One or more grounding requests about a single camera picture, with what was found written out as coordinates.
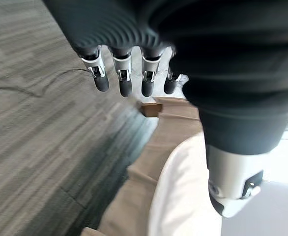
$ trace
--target tan surface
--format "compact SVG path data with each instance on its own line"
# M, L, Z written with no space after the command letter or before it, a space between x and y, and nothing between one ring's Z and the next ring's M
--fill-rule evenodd
M202 129L197 109L187 101L156 98L156 102L163 104L158 126L103 215L98 230L107 236L147 235L150 204L166 160L176 146Z

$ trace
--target cable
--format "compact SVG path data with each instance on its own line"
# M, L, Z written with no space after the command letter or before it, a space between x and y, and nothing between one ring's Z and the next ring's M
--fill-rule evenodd
M85 70L85 69L70 69L70 70L67 70L67 71L64 71L64 72L61 72L59 74L57 74L53 79L51 79L49 81L49 83L47 85L45 85L42 89L41 89L41 93L37 94L35 92L32 92L32 91L29 91L25 88L22 88L22 87L11 87L11 86L3 86L3 87L0 87L0 90L8 90L8 91L16 91L16 92L20 92L20 93L24 93L24 94L27 94L29 96L32 96L32 97L42 97L45 95L45 93L47 92L47 90L49 89L49 87L54 84L61 76L69 73L69 72L73 72L73 71L86 71L86 72L89 72L88 70Z

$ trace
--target floor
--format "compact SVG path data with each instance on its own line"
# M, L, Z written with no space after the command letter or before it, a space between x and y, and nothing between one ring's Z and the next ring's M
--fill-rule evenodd
M141 54L132 53L133 95L120 96L102 48L110 89L87 72L60 77L41 98L0 90L0 236L74 236L97 227L157 120L137 110ZM164 93L167 50L154 96ZM0 87L36 94L61 72L84 68L39 0L0 0ZM181 97L180 89L175 95Z

